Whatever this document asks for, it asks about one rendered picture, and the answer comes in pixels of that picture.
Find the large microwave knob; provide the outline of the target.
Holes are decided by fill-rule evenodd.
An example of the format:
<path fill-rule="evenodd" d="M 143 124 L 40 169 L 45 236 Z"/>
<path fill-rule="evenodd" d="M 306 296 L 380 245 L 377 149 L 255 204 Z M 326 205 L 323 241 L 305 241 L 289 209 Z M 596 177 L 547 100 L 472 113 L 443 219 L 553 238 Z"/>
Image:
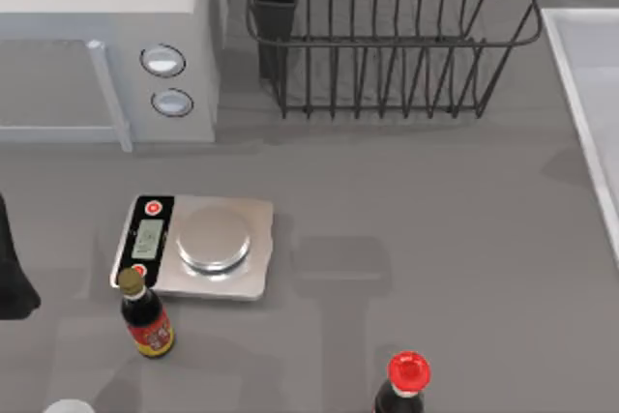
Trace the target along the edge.
<path fill-rule="evenodd" d="M 177 76 L 187 65 L 182 52 L 168 44 L 157 44 L 142 49 L 139 61 L 146 72 L 161 78 Z"/>

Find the pale microwave oven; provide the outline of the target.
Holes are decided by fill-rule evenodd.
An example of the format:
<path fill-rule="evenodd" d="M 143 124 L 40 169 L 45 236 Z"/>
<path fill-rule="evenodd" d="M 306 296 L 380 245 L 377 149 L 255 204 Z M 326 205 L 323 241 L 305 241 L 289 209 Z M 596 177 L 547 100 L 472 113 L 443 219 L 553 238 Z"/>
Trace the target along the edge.
<path fill-rule="evenodd" d="M 227 0 L 0 0 L 0 40 L 106 44 L 133 148 L 215 141 L 226 22 Z M 157 44 L 182 52 L 181 74 L 161 78 L 142 68 L 141 50 Z M 151 106 L 151 96 L 169 88 L 192 97 L 190 114 L 168 118 Z"/>

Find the microwave oven door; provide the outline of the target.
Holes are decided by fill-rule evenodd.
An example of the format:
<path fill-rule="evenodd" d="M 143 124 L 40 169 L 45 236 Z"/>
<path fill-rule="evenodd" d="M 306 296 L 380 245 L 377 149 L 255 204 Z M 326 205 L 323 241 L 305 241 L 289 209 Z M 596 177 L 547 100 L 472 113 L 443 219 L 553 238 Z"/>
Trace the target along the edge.
<path fill-rule="evenodd" d="M 0 40 L 0 144 L 118 143 L 131 126 L 97 40 Z"/>

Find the silver kitchen scale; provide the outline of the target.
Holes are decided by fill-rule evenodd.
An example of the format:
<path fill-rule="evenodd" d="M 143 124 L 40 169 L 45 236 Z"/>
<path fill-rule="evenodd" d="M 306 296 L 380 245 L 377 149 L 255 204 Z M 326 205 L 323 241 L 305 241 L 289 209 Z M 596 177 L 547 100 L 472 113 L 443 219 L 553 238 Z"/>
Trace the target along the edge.
<path fill-rule="evenodd" d="M 273 253 L 274 204 L 263 199 L 137 196 L 127 214 L 109 284 L 135 269 L 160 295 L 257 301 Z"/>

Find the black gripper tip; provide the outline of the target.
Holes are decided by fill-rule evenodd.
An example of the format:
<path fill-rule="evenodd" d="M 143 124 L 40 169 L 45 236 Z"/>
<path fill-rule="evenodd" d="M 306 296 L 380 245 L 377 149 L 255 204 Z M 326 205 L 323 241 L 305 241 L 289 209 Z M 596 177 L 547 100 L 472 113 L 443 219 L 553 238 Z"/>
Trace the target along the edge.
<path fill-rule="evenodd" d="M 19 263 L 6 204 L 0 193 L 0 321 L 24 320 L 41 302 Z"/>

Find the white round object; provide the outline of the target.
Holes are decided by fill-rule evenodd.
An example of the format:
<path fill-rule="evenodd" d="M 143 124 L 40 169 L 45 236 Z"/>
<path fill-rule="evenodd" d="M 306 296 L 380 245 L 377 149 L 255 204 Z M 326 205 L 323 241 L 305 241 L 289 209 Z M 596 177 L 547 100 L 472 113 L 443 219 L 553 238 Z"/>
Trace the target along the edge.
<path fill-rule="evenodd" d="M 97 413 L 88 402 L 78 398 L 61 398 L 48 405 L 42 413 Z"/>

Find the dark bottle red cap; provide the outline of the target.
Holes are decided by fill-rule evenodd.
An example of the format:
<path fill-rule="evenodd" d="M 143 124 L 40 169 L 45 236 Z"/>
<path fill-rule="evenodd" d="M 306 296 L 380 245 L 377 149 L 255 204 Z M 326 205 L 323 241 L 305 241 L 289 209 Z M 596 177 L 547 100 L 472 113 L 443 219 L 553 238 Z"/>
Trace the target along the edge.
<path fill-rule="evenodd" d="M 387 379 L 374 398 L 372 413 L 425 413 L 423 391 L 431 379 L 427 359 L 406 350 L 387 365 Z"/>

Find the small microwave knob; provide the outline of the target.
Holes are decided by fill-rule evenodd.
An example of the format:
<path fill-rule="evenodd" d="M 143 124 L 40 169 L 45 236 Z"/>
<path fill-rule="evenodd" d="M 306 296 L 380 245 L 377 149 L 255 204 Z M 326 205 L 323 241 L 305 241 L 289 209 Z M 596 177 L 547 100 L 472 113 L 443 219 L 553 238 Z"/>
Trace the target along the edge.
<path fill-rule="evenodd" d="M 190 114 L 194 104 L 192 97 L 186 92 L 169 88 L 151 96 L 151 106 L 162 116 L 182 118 Z"/>

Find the dark sauce bottle olive cap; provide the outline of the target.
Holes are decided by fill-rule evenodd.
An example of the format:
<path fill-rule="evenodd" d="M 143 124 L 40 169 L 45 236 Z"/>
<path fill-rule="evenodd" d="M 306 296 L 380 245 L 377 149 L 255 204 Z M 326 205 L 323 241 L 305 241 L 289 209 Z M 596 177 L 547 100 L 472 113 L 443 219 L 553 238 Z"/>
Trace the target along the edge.
<path fill-rule="evenodd" d="M 118 287 L 123 294 L 121 313 L 138 352 L 150 359 L 168 353 L 175 331 L 159 296 L 134 268 L 119 273 Z"/>

